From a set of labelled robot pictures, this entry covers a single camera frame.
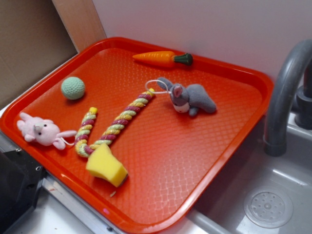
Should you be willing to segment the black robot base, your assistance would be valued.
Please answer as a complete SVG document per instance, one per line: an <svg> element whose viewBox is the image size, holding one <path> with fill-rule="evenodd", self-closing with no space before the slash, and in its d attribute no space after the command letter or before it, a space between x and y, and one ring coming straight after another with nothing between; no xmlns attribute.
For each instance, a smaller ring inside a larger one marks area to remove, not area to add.
<svg viewBox="0 0 312 234"><path fill-rule="evenodd" d="M8 233L37 206L45 169L22 149L0 154L0 232Z"/></svg>

